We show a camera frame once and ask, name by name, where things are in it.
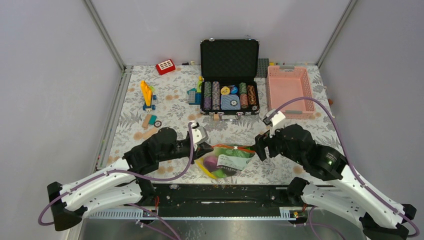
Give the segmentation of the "purple toy onion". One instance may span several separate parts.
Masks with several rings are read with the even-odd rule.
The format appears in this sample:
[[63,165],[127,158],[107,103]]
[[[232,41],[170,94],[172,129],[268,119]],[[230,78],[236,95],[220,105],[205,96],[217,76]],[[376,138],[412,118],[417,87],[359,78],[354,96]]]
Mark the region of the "purple toy onion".
[[210,155],[204,158],[203,165],[211,171],[217,167],[218,158],[214,155]]

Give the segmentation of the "green white bok choy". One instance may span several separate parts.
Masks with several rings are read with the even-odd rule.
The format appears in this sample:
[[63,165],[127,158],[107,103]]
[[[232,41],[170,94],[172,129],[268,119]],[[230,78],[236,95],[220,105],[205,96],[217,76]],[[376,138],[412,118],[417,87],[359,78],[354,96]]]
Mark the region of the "green white bok choy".
[[215,147],[213,154],[218,158],[217,167],[208,169],[217,178],[227,178],[238,175],[250,163],[255,153],[250,150],[242,150],[237,146]]

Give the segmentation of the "clear orange-zip bag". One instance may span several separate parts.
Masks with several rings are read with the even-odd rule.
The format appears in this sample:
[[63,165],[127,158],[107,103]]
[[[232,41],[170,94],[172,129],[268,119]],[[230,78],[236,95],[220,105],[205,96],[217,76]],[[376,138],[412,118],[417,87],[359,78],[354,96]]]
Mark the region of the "clear orange-zip bag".
[[240,174],[255,155],[256,152],[250,146],[216,144],[212,152],[194,162],[204,174],[217,180]]

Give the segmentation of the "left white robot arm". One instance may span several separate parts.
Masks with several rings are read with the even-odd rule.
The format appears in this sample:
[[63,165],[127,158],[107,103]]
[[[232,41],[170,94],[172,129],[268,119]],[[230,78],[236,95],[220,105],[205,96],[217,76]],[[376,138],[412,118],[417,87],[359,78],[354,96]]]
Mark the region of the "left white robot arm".
[[[124,153],[109,166],[68,184],[57,181],[47,186],[52,225],[56,231],[78,225],[90,214],[115,206],[152,204],[156,198],[153,182],[170,182],[184,175],[194,161],[213,148],[208,134],[196,121],[188,124],[187,136],[178,140],[177,132],[163,127],[141,144]],[[149,177],[161,162],[188,158],[185,169],[169,178]]]

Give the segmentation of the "wooden cylinder block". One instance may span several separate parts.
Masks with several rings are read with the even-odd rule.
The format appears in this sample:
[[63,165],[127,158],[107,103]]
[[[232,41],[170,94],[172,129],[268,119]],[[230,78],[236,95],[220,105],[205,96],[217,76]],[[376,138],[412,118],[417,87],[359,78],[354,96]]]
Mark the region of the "wooden cylinder block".
[[153,134],[157,133],[159,130],[159,128],[156,127],[152,127],[151,129],[147,130],[146,132],[143,133],[142,138],[143,139],[148,139],[150,138]]

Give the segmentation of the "wooden teal toy blocks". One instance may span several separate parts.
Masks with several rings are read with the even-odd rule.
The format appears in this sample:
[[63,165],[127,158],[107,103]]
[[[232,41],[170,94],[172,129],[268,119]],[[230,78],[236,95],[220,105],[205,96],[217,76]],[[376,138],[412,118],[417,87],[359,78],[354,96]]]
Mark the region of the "wooden teal toy blocks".
[[155,128],[159,128],[162,126],[162,122],[158,120],[158,117],[153,114],[147,114],[142,123],[143,129],[148,129],[150,126],[154,126]]

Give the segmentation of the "teal blue block stack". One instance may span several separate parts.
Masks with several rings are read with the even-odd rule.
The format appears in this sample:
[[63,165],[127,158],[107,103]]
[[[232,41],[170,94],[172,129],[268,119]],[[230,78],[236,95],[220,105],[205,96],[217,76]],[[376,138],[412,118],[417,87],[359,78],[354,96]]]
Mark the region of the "teal blue block stack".
[[189,105],[200,105],[202,101],[202,94],[196,88],[192,88],[187,92],[187,103]]

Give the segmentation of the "pink plastic basket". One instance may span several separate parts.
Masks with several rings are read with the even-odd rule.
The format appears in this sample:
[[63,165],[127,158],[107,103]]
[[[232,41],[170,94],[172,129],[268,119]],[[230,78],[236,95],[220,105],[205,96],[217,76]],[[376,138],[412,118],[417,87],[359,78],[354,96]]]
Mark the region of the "pink plastic basket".
[[[282,104],[299,97],[313,97],[308,70],[300,66],[271,65],[265,81],[267,107],[277,109]],[[315,114],[311,100],[298,100],[280,110],[287,119],[309,119]]]

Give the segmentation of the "floral table mat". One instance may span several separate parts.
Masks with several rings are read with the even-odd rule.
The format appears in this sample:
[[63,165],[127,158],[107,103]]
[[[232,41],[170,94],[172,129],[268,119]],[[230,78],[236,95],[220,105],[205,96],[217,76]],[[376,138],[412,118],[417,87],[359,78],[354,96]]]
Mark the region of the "floral table mat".
[[[153,66],[140,65],[132,69],[129,85],[123,100],[122,110],[114,133],[108,155],[102,166],[109,165],[131,148],[141,144],[145,139],[143,133],[153,128],[142,128],[147,115],[142,109],[144,103],[140,90],[141,81],[154,88],[157,95],[156,109],[151,112],[162,122],[163,127],[173,128],[179,139],[187,135],[187,125],[196,121],[205,127],[208,143],[252,145],[255,137],[267,131],[263,117],[267,113],[266,80],[257,78],[260,112],[257,115],[242,116],[237,121],[214,120],[210,115],[203,115],[197,105],[189,105],[187,91],[192,89],[201,74],[198,65],[178,66],[175,71],[159,75]],[[276,156],[261,161],[253,157],[248,166],[238,175],[227,178],[212,179],[199,167],[192,165],[189,170],[176,180],[178,184],[252,184],[252,185],[284,185],[294,177],[301,177],[315,184],[320,180],[311,177],[297,163]]]

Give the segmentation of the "yellow blue toy cart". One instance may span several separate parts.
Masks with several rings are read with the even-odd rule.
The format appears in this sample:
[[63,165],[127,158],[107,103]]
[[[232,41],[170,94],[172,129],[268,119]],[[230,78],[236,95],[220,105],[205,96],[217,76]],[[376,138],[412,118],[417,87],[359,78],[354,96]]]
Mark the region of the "yellow blue toy cart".
[[144,99],[142,109],[147,112],[154,111],[156,109],[155,101],[157,96],[153,94],[151,87],[145,81],[140,82],[140,89]]

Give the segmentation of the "green yellow toy figure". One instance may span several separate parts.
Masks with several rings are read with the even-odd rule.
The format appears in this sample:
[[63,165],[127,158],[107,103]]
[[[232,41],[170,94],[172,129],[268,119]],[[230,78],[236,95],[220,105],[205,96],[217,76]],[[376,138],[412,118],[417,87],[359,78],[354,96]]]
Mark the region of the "green yellow toy figure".
[[197,88],[196,88],[196,92],[197,93],[201,93],[202,92],[202,85],[203,85],[203,77],[199,76],[198,77],[198,81],[197,81]]

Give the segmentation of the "grey building baseplate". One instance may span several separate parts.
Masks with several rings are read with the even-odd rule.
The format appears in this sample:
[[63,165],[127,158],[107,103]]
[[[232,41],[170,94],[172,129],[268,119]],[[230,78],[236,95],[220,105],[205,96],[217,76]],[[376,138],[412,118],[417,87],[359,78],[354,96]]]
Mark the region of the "grey building baseplate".
[[268,75],[268,67],[270,66],[270,60],[268,58],[259,58],[257,61],[257,78],[266,78]]

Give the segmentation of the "red white toy block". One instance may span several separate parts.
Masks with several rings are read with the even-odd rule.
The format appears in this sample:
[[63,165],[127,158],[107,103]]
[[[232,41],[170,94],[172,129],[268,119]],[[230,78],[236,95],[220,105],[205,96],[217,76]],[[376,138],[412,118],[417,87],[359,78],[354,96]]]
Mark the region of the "red white toy block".
[[176,66],[172,59],[167,59],[155,65],[155,68],[160,76],[172,72],[176,69]]

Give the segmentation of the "black poker chip case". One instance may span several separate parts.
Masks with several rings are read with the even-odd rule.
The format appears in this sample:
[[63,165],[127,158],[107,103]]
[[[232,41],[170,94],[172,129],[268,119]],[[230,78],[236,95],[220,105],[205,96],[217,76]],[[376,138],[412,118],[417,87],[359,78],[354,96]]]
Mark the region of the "black poker chip case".
[[200,42],[201,104],[204,115],[257,115],[260,112],[256,39],[204,39]]

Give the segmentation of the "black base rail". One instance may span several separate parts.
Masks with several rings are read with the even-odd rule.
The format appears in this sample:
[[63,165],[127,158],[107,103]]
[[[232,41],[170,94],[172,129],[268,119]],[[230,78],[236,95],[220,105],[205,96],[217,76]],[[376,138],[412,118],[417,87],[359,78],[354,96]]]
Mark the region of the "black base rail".
[[162,218],[305,218],[310,204],[288,185],[147,183],[135,205]]

